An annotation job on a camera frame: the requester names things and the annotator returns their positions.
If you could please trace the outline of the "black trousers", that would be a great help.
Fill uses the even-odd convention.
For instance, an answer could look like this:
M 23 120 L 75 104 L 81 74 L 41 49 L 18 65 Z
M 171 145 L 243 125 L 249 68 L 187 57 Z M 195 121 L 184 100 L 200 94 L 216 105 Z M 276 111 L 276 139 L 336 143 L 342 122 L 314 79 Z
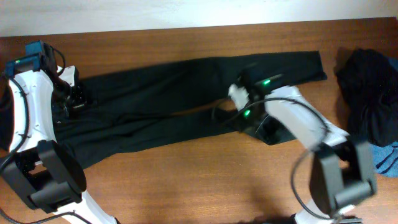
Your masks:
M 245 68 L 263 80 L 326 80 L 320 54 L 285 52 L 166 63 L 84 79 L 90 102 L 66 115 L 52 106 L 57 142 L 83 168 L 118 153 L 229 133 L 200 107 L 224 98 Z

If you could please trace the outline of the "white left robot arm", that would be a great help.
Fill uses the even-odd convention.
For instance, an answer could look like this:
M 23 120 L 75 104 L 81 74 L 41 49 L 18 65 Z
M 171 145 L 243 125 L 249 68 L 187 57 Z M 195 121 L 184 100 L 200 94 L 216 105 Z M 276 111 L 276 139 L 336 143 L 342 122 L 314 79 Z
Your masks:
M 88 193 L 83 168 L 55 137 L 52 106 L 58 103 L 70 114 L 87 105 L 78 70 L 59 67 L 56 53 L 38 40 L 26 44 L 23 57 L 6 64 L 14 121 L 1 177 L 27 207 L 43 210 L 50 220 L 118 224 Z

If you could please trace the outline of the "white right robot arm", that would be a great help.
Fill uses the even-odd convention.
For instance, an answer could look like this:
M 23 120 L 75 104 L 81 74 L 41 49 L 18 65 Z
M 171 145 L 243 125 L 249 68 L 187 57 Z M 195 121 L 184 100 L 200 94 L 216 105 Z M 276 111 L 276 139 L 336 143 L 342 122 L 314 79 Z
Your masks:
M 329 122 L 296 86 L 286 84 L 281 73 L 261 79 L 255 69 L 246 68 L 230 84 L 227 98 L 237 112 L 224 120 L 223 125 L 235 124 L 240 131 L 254 131 L 265 141 L 270 134 L 260 128 L 265 120 L 272 118 L 306 149 L 290 173 L 290 187 L 301 211 L 289 217 L 268 218 L 266 223 L 363 222 L 348 212 L 377 192 L 367 140 Z M 313 157 L 309 180 L 311 199 L 304 203 L 295 188 L 295 175 L 308 156 Z

